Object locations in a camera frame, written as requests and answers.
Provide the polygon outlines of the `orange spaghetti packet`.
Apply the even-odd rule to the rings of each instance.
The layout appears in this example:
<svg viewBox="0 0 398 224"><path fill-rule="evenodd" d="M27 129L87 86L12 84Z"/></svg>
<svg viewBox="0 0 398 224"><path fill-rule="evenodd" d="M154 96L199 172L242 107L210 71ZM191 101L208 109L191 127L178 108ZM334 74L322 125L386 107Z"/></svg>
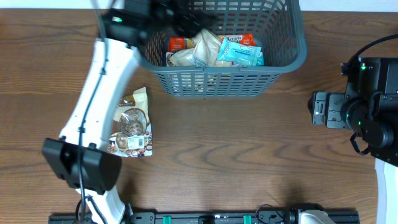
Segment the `orange spaghetti packet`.
<svg viewBox="0 0 398 224"><path fill-rule="evenodd" d="M224 39L228 39L232 42L237 42L243 45L256 46L254 37L252 34L238 34L238 35L219 35L218 38L222 42ZM169 41L168 52L175 53L184 49L194 48L197 44L196 40L185 38L185 37L171 37Z"/></svg>

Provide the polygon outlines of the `brown white coffee bag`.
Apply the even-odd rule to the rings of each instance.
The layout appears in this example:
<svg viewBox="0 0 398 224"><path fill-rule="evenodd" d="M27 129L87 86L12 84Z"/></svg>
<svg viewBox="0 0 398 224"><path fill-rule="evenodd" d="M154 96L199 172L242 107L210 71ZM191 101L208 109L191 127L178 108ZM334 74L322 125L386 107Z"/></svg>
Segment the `brown white coffee bag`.
<svg viewBox="0 0 398 224"><path fill-rule="evenodd" d="M221 41L214 33L203 29L195 37L189 38L197 41L193 51L196 67L210 67L215 64L220 51Z"/></svg>

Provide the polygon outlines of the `teal snack packet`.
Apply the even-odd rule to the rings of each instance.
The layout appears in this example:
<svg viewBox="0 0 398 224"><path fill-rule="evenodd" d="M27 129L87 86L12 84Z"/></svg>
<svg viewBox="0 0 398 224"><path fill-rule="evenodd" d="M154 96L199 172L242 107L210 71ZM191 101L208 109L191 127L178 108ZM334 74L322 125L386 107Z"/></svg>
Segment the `teal snack packet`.
<svg viewBox="0 0 398 224"><path fill-rule="evenodd" d="M241 66L263 66L264 56L260 47L243 45L224 39L219 54L219 61L233 62Z"/></svg>

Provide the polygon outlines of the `blue tissue multipack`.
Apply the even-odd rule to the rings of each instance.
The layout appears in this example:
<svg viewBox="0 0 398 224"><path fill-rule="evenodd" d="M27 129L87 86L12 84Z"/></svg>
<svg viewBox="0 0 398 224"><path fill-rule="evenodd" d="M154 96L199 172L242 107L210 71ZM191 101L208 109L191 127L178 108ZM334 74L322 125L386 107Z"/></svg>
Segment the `blue tissue multipack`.
<svg viewBox="0 0 398 224"><path fill-rule="evenodd" d="M264 56L260 47L222 45L215 64L203 71L222 75L245 75L244 68L256 68L264 65Z"/></svg>

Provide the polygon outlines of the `cookie bag with barcode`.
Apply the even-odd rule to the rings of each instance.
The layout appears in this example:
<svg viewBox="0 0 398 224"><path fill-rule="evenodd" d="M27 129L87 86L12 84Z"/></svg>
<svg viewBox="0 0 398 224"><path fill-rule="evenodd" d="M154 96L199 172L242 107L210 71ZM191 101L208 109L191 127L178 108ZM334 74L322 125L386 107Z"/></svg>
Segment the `cookie bag with barcode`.
<svg viewBox="0 0 398 224"><path fill-rule="evenodd" d="M114 133L109 137L108 152L119 157L152 155L153 134L148 102L145 87L120 99L113 118Z"/></svg>

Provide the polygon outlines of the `white brown snack bag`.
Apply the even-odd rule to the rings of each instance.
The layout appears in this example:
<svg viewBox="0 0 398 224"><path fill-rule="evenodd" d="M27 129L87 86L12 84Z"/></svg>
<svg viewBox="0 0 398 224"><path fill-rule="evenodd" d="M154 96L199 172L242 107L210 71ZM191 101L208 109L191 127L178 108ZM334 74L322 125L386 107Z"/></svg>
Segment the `white brown snack bag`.
<svg viewBox="0 0 398 224"><path fill-rule="evenodd" d="M195 60L193 58L194 49L183 49L178 52L166 53L166 66L195 66Z"/></svg>

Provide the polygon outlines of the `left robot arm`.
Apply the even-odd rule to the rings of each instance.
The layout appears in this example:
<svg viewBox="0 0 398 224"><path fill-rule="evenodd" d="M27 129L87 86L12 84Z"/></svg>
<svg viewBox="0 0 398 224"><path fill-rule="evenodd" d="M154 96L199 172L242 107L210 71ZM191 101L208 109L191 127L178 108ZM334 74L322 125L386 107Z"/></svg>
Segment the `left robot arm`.
<svg viewBox="0 0 398 224"><path fill-rule="evenodd" d="M99 33L90 71L77 104L57 139L47 138L42 153L55 175L81 196L78 223L122 223L126 206L116 189L122 160L107 153L116 107L155 32L173 29L192 38L216 16L185 1L140 1L130 9L92 3Z"/></svg>

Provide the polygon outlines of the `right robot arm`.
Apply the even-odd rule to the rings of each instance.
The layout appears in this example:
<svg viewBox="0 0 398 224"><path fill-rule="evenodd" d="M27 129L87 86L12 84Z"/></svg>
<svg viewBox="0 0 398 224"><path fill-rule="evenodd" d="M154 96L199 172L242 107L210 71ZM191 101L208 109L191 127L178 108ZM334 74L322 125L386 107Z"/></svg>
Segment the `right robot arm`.
<svg viewBox="0 0 398 224"><path fill-rule="evenodd" d="M397 59L361 54L396 38L388 35L358 50L341 64L345 92L315 91L307 105L314 125L351 130L354 151L375 158L377 223L397 223Z"/></svg>

